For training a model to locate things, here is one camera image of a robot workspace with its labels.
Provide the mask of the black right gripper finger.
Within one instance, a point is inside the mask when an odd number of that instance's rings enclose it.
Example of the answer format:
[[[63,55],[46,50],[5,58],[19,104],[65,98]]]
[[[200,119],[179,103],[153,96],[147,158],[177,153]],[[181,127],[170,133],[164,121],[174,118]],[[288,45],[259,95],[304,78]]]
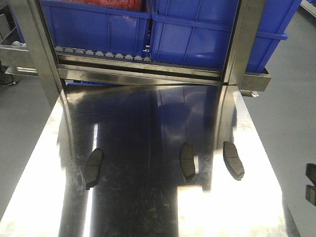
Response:
[[[316,185],[316,164],[315,163],[306,164],[306,176],[315,186]]]
[[[305,199],[312,205],[316,205],[316,187],[312,185],[306,186]]]

